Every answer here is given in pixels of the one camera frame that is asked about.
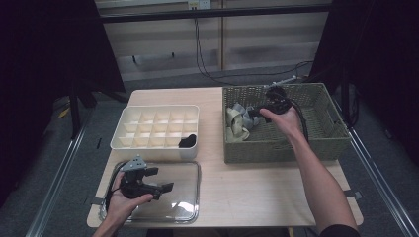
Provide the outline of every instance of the human hand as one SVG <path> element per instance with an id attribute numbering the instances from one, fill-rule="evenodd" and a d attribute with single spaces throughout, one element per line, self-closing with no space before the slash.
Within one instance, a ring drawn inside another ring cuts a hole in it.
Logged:
<path id="1" fill-rule="evenodd" d="M 112 187 L 114 192 L 112 193 L 108 213 L 105 220 L 93 235 L 94 237 L 115 236 L 115 233 L 121 226 L 124 225 L 124 222 L 126 222 L 138 205 L 144 204 L 153 199 L 153 195 L 143 195 L 135 199 L 126 198 L 119 189 L 123 175 L 123 172 L 119 172 L 115 178 L 115 182 Z"/>
<path id="2" fill-rule="evenodd" d="M 260 114 L 265 118 L 271 119 L 286 137 L 300 133 L 298 113 L 293 107 L 282 115 L 274 114 L 267 109 L 261 109 Z"/>
<path id="3" fill-rule="evenodd" d="M 108 208 L 106 219 L 112 220 L 114 224 L 122 226 L 124 222 L 129 218 L 132 212 L 138 205 L 144 204 L 153 199 L 153 195 L 147 194 L 134 199 L 126 198 L 121 190 L 119 190 L 121 178 L 124 176 L 123 172 L 119 172 L 115 178 L 114 191 L 111 197 L 111 202 Z"/>

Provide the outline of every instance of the white compartment tray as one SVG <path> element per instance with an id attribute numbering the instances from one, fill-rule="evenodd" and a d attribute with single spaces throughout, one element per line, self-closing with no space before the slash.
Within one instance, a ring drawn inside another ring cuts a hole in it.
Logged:
<path id="1" fill-rule="evenodd" d="M 198 152 L 197 106 L 126 107 L 111 141 L 123 158 L 139 154 L 145 161 L 194 159 Z M 190 147 L 179 147 L 182 139 L 196 136 Z"/>

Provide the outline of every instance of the gray cloth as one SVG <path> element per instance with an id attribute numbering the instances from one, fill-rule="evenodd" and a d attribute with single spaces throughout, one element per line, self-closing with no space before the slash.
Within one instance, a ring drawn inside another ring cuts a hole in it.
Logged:
<path id="1" fill-rule="evenodd" d="M 252 108 L 244 109 L 239 104 L 235 104 L 232 109 L 227 108 L 227 141 L 236 142 L 246 140 L 250 135 L 249 130 L 259 124 L 260 119 L 257 117 L 250 118 L 248 110 L 252 110 Z"/>

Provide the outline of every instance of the gray wicker basket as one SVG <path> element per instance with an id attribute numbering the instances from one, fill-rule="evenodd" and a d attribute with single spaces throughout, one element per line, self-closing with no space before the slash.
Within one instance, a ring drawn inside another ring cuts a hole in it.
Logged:
<path id="1" fill-rule="evenodd" d="M 351 138 L 346 125 L 321 83 L 283 85 L 287 96 L 301 107 L 308 128 L 309 143 L 320 160 L 336 160 L 348 147 Z M 272 122 L 264 119 L 250 130 L 245 141 L 226 138 L 226 109 L 235 103 L 244 107 L 264 104 L 263 86 L 225 87 L 222 90 L 223 145 L 225 163 L 257 163 L 295 160 L 293 149 Z"/>

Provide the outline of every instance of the sleeve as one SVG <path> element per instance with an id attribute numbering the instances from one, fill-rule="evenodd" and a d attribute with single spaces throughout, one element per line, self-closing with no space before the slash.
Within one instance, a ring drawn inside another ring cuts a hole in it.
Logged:
<path id="1" fill-rule="evenodd" d="M 360 233 L 347 225 L 335 224 L 325 228 L 320 237 L 360 237 Z"/>

